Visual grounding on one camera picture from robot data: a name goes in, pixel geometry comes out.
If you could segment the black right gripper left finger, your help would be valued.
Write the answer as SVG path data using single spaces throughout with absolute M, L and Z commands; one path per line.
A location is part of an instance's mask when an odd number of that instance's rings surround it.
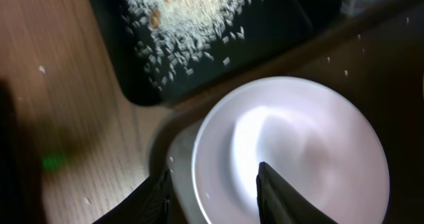
M 117 207 L 93 224 L 166 224 L 173 183 L 169 169 L 149 176 Z

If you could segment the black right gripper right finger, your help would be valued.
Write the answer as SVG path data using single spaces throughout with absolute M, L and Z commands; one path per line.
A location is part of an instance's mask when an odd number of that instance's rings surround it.
M 261 224 L 336 224 L 266 162 L 259 164 L 256 189 Z

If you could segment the pink white small bowl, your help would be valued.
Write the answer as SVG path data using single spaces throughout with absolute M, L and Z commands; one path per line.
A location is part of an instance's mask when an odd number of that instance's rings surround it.
M 264 78 L 236 88 L 210 110 L 191 159 L 206 222 L 259 222 L 261 162 L 337 223 L 385 218 L 390 177 L 381 142 L 365 116 L 324 85 Z

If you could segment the black tray bin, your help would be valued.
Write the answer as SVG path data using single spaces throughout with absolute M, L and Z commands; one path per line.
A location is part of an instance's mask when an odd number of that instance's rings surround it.
M 240 0 L 193 48 L 150 27 L 128 0 L 89 0 L 124 96 L 139 106 L 180 102 L 325 30 L 342 0 Z

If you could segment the spilled rice pile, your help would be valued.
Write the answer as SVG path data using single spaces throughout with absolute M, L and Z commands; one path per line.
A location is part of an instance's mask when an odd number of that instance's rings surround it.
M 152 87 L 162 92 L 178 68 L 190 76 L 196 65 L 235 64 L 229 44 L 246 37 L 236 20 L 257 1 L 263 0 L 125 0 L 126 20 L 150 37 L 134 49 L 147 60 L 143 70 Z

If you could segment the dark brown serving tray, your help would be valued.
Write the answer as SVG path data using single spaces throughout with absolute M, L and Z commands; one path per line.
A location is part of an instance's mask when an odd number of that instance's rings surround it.
M 351 101 L 376 131 L 388 160 L 387 223 L 423 220 L 423 0 L 386 0 L 309 42 L 182 103 L 154 133 L 148 171 L 165 165 L 177 134 L 234 88 L 293 75 Z

